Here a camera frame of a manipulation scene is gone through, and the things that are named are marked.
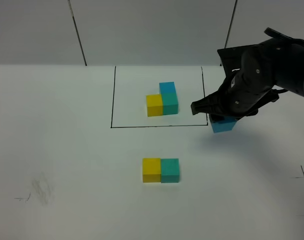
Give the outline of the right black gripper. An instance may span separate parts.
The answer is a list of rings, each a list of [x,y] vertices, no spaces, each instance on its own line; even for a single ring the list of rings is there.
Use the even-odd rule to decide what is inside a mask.
[[[259,45],[217,50],[226,78],[220,88],[191,103],[192,115],[210,114],[211,123],[230,123],[233,117],[254,116],[258,109],[279,99],[273,89],[269,62]]]

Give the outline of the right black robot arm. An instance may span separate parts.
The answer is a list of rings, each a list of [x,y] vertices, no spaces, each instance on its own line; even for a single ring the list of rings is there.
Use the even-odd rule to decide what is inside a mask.
[[[270,39],[253,45],[219,49],[226,77],[219,89],[191,104],[193,115],[209,114],[216,120],[240,120],[292,92],[304,97],[304,40],[272,28]]]

